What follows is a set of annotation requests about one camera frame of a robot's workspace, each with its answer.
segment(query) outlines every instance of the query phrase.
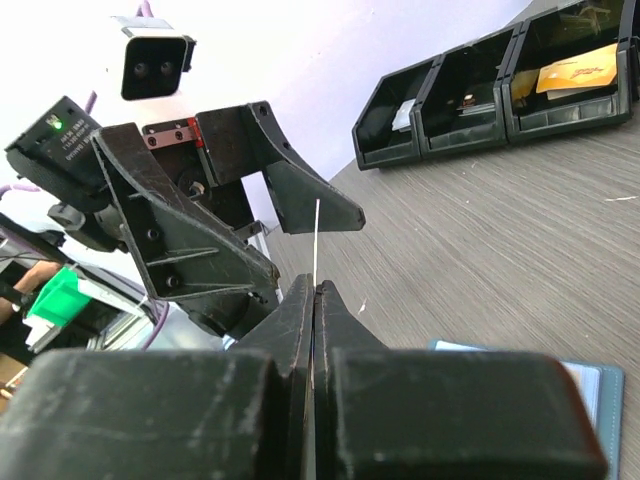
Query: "green object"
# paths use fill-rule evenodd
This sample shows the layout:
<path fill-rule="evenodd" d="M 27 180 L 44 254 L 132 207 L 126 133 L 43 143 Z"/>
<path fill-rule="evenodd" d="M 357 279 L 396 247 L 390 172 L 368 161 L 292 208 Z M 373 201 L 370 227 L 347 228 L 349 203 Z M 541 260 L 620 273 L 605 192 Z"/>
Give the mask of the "green object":
<path fill-rule="evenodd" d="M 27 317 L 36 315 L 57 327 L 66 326 L 91 301 L 78 291 L 78 275 L 61 269 L 40 291 Z"/>

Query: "stackable bin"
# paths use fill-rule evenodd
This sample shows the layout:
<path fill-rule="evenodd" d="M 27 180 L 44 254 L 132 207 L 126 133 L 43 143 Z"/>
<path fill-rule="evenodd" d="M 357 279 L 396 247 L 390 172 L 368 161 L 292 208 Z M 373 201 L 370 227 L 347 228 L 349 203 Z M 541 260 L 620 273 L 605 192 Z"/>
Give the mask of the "stackable bin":
<path fill-rule="evenodd" d="M 509 142 L 520 142 L 557 133 L 623 123 L 633 115 L 638 100 L 637 0 L 582 0 L 557 7 L 525 20 L 502 84 L 505 122 Z M 587 7 L 611 11 L 599 22 L 600 31 L 567 21 Z M 553 62 L 616 43 L 617 79 L 607 86 L 572 95 L 560 104 L 534 88 L 526 107 L 512 102 L 511 85 L 518 72 L 538 69 Z"/>
<path fill-rule="evenodd" d="M 501 86 L 521 26 L 510 25 L 443 54 L 411 112 L 423 159 L 507 143 Z M 478 87 L 490 109 L 465 114 L 461 101 L 469 93 L 475 102 L 472 92 Z"/>
<path fill-rule="evenodd" d="M 360 170 L 417 162 L 421 159 L 412 125 L 393 130 L 400 107 L 415 99 L 431 78 L 441 55 L 386 75 L 380 79 L 352 130 Z"/>

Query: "yellow paper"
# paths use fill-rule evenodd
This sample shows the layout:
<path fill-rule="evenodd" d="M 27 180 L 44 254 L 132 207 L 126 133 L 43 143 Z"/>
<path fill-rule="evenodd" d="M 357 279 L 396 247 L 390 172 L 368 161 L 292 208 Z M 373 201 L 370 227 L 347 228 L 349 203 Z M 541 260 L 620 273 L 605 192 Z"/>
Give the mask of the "yellow paper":
<path fill-rule="evenodd" d="M 516 73 L 511 82 L 511 100 L 517 101 L 529 96 L 538 80 L 539 70 L 524 70 Z"/>
<path fill-rule="evenodd" d="M 617 49 L 614 43 L 541 68 L 536 93 L 610 85 L 618 74 Z"/>

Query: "white wire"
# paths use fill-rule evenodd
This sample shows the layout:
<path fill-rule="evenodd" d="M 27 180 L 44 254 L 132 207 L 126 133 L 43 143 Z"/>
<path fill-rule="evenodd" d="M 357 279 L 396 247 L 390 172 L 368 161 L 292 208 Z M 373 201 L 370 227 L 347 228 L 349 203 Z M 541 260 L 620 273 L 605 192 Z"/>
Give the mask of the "white wire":
<path fill-rule="evenodd" d="M 316 224 L 313 229 L 313 286 L 318 285 L 318 225 L 320 223 L 320 199 L 316 199 Z"/>

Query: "black plastic housing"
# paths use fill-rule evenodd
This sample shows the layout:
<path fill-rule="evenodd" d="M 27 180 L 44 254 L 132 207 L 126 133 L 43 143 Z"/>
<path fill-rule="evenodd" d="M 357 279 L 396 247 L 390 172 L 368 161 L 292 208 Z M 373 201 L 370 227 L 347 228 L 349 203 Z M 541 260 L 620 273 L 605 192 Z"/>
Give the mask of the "black plastic housing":
<path fill-rule="evenodd" d="M 521 26 L 511 25 L 443 54 L 410 113 L 423 159 L 507 143 L 500 88 Z M 485 94 L 479 101 L 485 103 L 464 109 L 460 99 L 466 101 L 471 92 L 477 97 L 478 90 Z M 491 109 L 469 114 L 482 106 Z"/>
<path fill-rule="evenodd" d="M 583 0 L 548 10 L 522 23 L 502 84 L 509 142 L 623 123 L 632 117 L 632 102 L 638 99 L 640 71 L 637 52 L 640 18 L 636 3 L 637 0 Z M 587 33 L 586 29 L 578 30 L 577 25 L 563 20 L 563 16 L 575 15 L 587 6 L 600 5 L 610 9 L 611 13 L 597 34 Z M 559 32 L 566 38 L 554 39 L 553 36 Z M 545 94 L 536 94 L 534 88 L 527 97 L 527 107 L 516 110 L 511 97 L 511 83 L 518 72 L 541 68 L 616 42 L 618 75 L 617 81 L 614 80 L 610 86 L 574 95 L 559 105 L 552 105 Z"/>
<path fill-rule="evenodd" d="M 394 132 L 392 123 L 400 106 L 417 98 L 441 58 L 429 58 L 380 79 L 352 130 L 360 170 L 420 161 L 413 127 Z"/>
<path fill-rule="evenodd" d="M 97 212 L 110 201 L 90 143 L 91 133 L 98 128 L 81 107 L 62 97 L 5 148 L 7 162 L 62 202 L 83 212 Z"/>

